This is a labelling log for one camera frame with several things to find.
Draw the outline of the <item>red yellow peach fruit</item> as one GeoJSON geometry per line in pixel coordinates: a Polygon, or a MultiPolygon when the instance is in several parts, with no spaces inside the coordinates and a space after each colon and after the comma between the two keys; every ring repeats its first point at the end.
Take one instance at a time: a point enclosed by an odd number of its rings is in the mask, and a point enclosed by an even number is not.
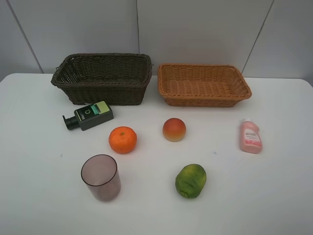
{"type": "Polygon", "coordinates": [[[162,133],[168,141],[178,142],[185,136],[186,125],[179,118],[170,118],[165,121],[162,133]]]}

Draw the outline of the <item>orange mandarin fruit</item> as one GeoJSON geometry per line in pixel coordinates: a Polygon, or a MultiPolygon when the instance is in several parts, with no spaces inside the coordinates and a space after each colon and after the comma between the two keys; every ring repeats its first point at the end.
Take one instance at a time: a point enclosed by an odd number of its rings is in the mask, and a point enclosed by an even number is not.
{"type": "Polygon", "coordinates": [[[109,135],[109,145],[119,154],[127,154],[134,150],[137,143],[136,132],[127,126],[113,129],[109,135]]]}

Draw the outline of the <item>dark green pump bottle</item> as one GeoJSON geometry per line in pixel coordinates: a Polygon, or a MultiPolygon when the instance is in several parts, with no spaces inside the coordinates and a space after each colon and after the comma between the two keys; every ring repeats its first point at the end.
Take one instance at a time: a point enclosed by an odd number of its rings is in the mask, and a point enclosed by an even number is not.
{"type": "Polygon", "coordinates": [[[112,109],[105,101],[79,108],[74,111],[73,117],[65,118],[65,116],[63,116],[64,123],[68,130],[80,128],[82,131],[110,121],[113,118],[112,109]]]}

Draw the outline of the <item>pink lotion bottle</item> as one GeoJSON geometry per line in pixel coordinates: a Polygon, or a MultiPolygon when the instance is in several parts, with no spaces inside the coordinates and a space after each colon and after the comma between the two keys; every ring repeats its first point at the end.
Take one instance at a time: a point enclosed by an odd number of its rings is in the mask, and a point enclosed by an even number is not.
{"type": "Polygon", "coordinates": [[[263,149],[259,127],[248,118],[244,118],[240,125],[240,149],[251,154],[259,154],[263,149]]]}

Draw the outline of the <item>light orange wicker basket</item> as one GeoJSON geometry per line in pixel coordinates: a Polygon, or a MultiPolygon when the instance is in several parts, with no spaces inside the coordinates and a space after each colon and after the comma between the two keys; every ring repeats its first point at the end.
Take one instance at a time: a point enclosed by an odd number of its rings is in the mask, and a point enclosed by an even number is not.
{"type": "Polygon", "coordinates": [[[232,65],[164,63],[158,67],[158,91],[165,102],[179,107],[233,107],[252,92],[232,65]]]}

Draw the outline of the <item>dark brown wicker basket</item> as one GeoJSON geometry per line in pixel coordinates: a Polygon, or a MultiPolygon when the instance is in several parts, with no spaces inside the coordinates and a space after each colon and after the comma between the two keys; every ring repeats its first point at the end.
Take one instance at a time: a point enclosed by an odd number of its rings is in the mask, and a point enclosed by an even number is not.
{"type": "Polygon", "coordinates": [[[99,101],[118,106],[139,105],[152,77],[152,66],[146,54],[71,54],[57,67],[51,84],[75,105],[99,101]]]}

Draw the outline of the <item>translucent purple plastic cup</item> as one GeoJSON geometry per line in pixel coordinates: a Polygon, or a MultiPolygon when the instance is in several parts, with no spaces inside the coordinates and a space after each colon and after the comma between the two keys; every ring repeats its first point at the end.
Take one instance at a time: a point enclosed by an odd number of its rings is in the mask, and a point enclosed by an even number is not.
{"type": "Polygon", "coordinates": [[[102,202],[115,199],[121,191],[117,162],[106,154],[89,158],[81,168],[81,179],[93,196],[102,202]]]}

